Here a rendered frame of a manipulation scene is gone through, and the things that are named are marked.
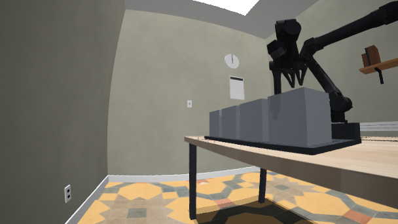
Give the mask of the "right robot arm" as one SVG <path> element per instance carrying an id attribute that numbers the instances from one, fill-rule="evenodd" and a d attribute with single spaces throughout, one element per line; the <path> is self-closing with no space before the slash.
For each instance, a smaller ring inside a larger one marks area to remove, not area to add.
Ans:
<path id="1" fill-rule="evenodd" d="M 278 64 L 297 55 L 297 39 L 301 25 L 295 19 L 278 20 L 275 24 L 277 40 L 267 45 L 268 54 L 273 61 L 269 61 L 269 68 L 274 76 L 274 93 L 281 93 L 281 69 Z"/>

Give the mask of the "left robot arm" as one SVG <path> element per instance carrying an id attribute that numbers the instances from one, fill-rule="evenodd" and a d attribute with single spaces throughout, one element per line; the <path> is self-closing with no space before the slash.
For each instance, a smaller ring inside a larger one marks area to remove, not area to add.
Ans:
<path id="1" fill-rule="evenodd" d="M 352 108 L 352 101 L 342 95 L 341 91 L 335 86 L 326 72 L 324 72 L 321 66 L 315 61 L 313 55 L 327 45 L 368 29 L 377 28 L 384 24 L 388 25 L 396 21 L 398 21 L 398 1 L 392 1 L 356 21 L 326 33 L 325 35 L 315 38 L 312 37 L 304 42 L 300 54 L 308 57 L 309 62 L 305 62 L 305 64 L 323 87 L 324 91 L 329 93 L 331 122 L 347 123 L 348 120 L 345 120 L 344 113 Z"/>

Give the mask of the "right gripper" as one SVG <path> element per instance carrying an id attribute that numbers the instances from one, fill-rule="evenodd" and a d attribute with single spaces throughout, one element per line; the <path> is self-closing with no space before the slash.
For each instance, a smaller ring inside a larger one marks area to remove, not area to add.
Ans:
<path id="1" fill-rule="evenodd" d="M 309 62 L 308 57 L 305 57 L 301 54 L 297 54 L 297 55 L 278 64 L 278 68 L 282 68 L 281 72 L 283 73 L 285 78 L 288 80 L 289 84 L 291 85 L 291 88 L 295 87 L 295 74 L 297 76 L 299 85 L 302 86 L 303 81 L 304 81 L 304 76 L 308 69 L 308 66 L 305 65 L 305 62 Z M 300 78 L 300 70 L 302 71 L 301 78 Z M 290 74 L 291 80 L 290 80 L 288 74 Z"/>

